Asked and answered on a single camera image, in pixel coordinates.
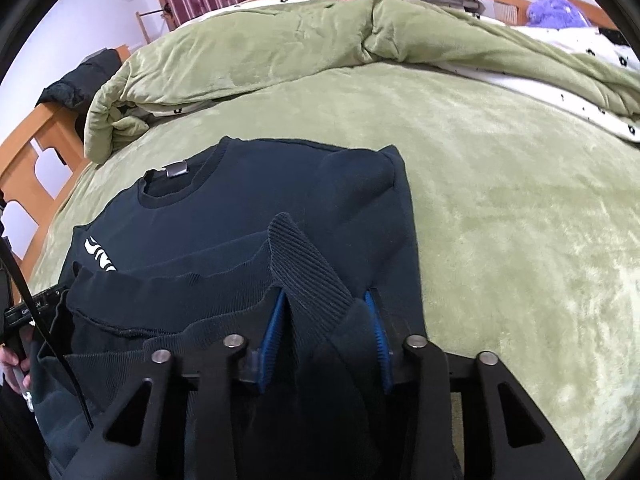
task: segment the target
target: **clothing tag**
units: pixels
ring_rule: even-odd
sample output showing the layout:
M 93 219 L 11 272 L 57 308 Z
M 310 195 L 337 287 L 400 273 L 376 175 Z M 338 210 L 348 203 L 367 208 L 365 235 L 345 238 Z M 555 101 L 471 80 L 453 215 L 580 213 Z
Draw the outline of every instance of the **clothing tag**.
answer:
M 187 168 L 187 161 L 180 160 L 179 162 L 172 162 L 165 167 L 167 178 L 173 178 L 174 176 L 184 175 L 189 171 Z

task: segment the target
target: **black sweatshirt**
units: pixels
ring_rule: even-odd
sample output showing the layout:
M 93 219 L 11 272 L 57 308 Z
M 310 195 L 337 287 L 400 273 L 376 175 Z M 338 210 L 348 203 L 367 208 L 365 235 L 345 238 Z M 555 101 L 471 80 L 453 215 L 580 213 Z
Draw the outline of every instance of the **black sweatshirt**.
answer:
M 372 478 L 384 431 L 378 316 L 395 342 L 424 334 L 411 199 L 397 150 L 223 139 L 188 163 L 182 179 L 147 173 L 74 233 L 63 271 L 73 285 L 52 335 L 92 413 L 99 416 L 135 363 L 156 349 L 183 354 L 247 333 L 273 306 L 272 291 L 282 290 L 290 352 L 278 354 L 283 373 L 266 392 L 238 408 L 239 467 L 251 478 Z M 90 255 L 86 241 L 102 247 Z M 117 270 L 101 270 L 109 266 Z M 369 290 L 377 311 L 364 301 Z M 33 375 L 56 477 L 88 430 L 47 348 Z M 191 394 L 187 478 L 194 402 Z

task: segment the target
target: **green blanket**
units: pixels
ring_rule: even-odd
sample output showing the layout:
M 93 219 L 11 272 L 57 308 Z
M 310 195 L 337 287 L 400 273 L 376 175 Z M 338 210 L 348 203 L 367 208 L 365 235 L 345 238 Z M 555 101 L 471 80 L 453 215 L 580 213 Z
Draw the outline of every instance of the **green blanket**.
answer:
M 398 6 L 405 14 L 395 21 Z M 412 32 L 422 13 L 434 20 L 429 34 Z M 465 43 L 476 34 L 486 39 L 483 55 Z M 430 337 L 450 352 L 500 354 L 585 476 L 603 479 L 640 429 L 640 151 L 526 96 L 406 64 L 424 61 L 424 41 L 431 59 L 502 72 L 520 66 L 616 113 L 638 113 L 637 76 L 520 36 L 402 0 L 317 0 L 165 36 L 96 97 L 90 155 L 102 160 L 114 144 L 139 138 L 79 179 L 31 286 L 56 281 L 73 225 L 91 221 L 148 168 L 224 135 L 393 143 L 412 188 Z M 114 108 L 213 98 L 141 137 L 148 123 L 116 120 Z
M 413 0 L 313 0 L 224 14 L 140 49 L 95 95 L 84 152 L 102 163 L 148 130 L 139 117 L 123 116 L 125 104 L 179 110 L 378 60 L 529 77 L 615 114 L 640 114 L 640 74 L 588 54 L 567 54 L 509 27 Z

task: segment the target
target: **purple stuffed toy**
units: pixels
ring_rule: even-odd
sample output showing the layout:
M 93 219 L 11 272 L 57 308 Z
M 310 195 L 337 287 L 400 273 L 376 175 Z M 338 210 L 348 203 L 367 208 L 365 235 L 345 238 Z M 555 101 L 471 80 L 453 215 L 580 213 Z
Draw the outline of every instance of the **purple stuffed toy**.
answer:
M 578 7 L 569 0 L 537 0 L 527 9 L 529 27 L 591 27 Z

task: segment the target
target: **metal screw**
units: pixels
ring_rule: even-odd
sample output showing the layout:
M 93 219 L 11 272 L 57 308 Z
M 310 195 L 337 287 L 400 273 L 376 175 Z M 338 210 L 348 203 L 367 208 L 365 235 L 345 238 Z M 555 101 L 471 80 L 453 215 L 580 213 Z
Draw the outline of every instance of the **metal screw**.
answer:
M 156 350 L 151 354 L 151 360 L 155 363 L 165 363 L 171 357 L 171 352 L 165 349 Z
M 427 338 L 423 335 L 410 335 L 405 341 L 411 348 L 424 348 L 427 346 Z
M 498 356 L 493 352 L 480 352 L 478 359 L 480 359 L 480 362 L 482 364 L 485 364 L 487 366 L 497 365 L 498 361 L 500 360 L 498 359 Z
M 222 341 L 227 348 L 238 348 L 244 343 L 244 337 L 240 334 L 229 334 Z

